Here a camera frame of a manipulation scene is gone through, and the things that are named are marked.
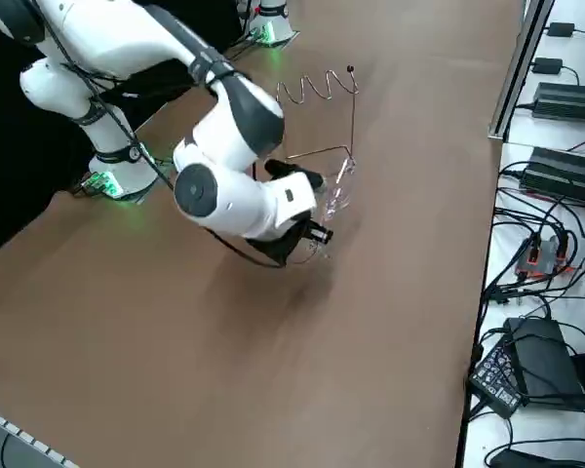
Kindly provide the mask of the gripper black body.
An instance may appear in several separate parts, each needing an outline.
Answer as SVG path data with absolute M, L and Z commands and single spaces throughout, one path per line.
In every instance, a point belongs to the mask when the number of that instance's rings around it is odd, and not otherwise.
M 309 222 L 309 218 L 296 221 L 278 239 L 270 241 L 247 239 L 246 242 L 256 251 L 274 260 L 280 267 L 285 267 L 289 256 L 306 233 Z

